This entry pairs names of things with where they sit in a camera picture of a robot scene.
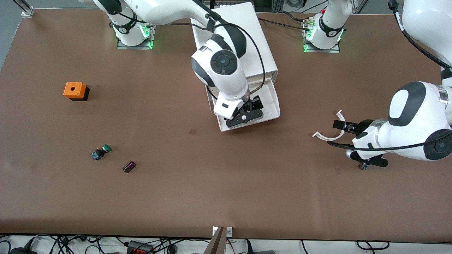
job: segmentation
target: black base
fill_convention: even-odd
[[[234,118],[231,120],[225,118],[226,126],[232,128],[236,125],[261,118],[264,114],[262,110],[260,110],[261,108],[264,108],[264,106],[262,105],[259,96],[254,97],[253,100],[249,99],[248,102],[238,110]]]
[[[88,95],[89,95],[89,87],[86,87],[85,94],[83,95],[82,99],[70,99],[70,100],[73,100],[73,101],[87,101],[88,100]]]

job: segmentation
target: metal bracket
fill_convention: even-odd
[[[13,2],[15,2],[17,4],[17,6],[19,6],[19,8],[22,9],[21,16],[23,18],[31,18],[33,16],[34,8],[29,3],[27,3],[27,1],[25,1],[25,0],[13,0]]]
[[[212,240],[204,254],[224,254],[228,235],[232,236],[232,227],[213,227]]]
[[[212,237],[215,235],[217,230],[218,230],[218,227],[215,227],[215,226],[212,227]],[[227,238],[232,238],[232,227],[227,227],[226,233],[227,233],[227,235],[226,235]]]

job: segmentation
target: white curved plastic part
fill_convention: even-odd
[[[341,114],[341,112],[342,112],[342,110],[339,110],[339,111],[336,113],[336,116],[339,117],[339,120],[345,122],[345,118],[344,118],[344,116]],[[344,131],[344,130],[341,130],[339,136],[337,136],[337,137],[325,137],[325,136],[323,136],[322,134],[320,134],[319,132],[315,132],[314,135],[312,135],[312,137],[315,137],[315,136],[316,136],[317,138],[320,138],[321,140],[324,140],[324,141],[334,141],[334,140],[336,140],[336,139],[342,137],[342,135],[343,135],[344,133],[345,133],[345,131]]]

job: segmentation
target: floor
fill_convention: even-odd
[[[92,5],[85,5],[77,0],[27,0],[27,2],[35,8],[93,8]],[[306,7],[298,10],[285,3],[284,9],[286,11],[302,12],[321,2],[323,1],[308,0]],[[310,11],[318,12],[324,6],[326,6],[326,3],[312,8]],[[12,0],[0,0],[0,70],[13,41],[15,31],[19,26],[21,12],[22,10]],[[390,14],[387,0],[370,0],[364,7],[362,14]]]
[[[25,244],[33,237],[33,235],[16,235],[7,236],[1,238],[0,240],[7,240],[11,243],[11,248],[24,247]],[[126,238],[120,237],[119,240],[122,242],[128,241],[138,241],[140,243],[146,243],[150,241],[156,241],[151,243],[155,249],[158,249],[159,239],[157,238]],[[112,253],[127,253],[127,248],[119,242],[115,237],[104,237],[99,241],[102,251],[107,254]],[[182,241],[177,246],[178,254],[194,254],[203,253],[207,247],[208,240],[196,240],[196,241]],[[49,253],[55,240],[52,240],[49,236],[39,236],[33,241],[32,251],[38,253]],[[371,254],[371,251],[365,251],[358,248],[357,243],[354,241],[303,241],[306,252],[303,250],[301,241],[299,240],[250,240],[253,251],[256,254],[263,251],[274,251],[275,254],[321,254],[321,253],[332,253],[332,254]],[[387,245],[387,243],[370,243],[374,248],[382,248]],[[71,241],[69,244],[70,249],[75,254],[97,254],[100,253],[99,249],[96,247],[90,247],[87,251],[86,248],[93,243],[88,241],[82,242],[80,240]],[[242,254],[246,253],[247,243],[243,239],[231,239],[232,248],[228,245],[226,247],[225,254]],[[361,242],[360,245],[363,248],[368,248],[366,243]],[[58,246],[54,248],[54,253],[59,250]],[[155,252],[157,254],[165,254],[165,250],[160,252]],[[409,244],[409,243],[391,243],[390,246],[385,250],[376,250],[377,254],[449,254],[452,253],[452,245],[448,244]],[[0,244],[0,253],[8,253],[8,245],[6,243]]]

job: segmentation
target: green led light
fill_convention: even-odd
[[[338,38],[338,42],[340,41],[340,37],[342,36],[343,33],[344,33],[344,30],[342,29],[342,31],[340,31],[340,35],[339,35],[339,38]]]

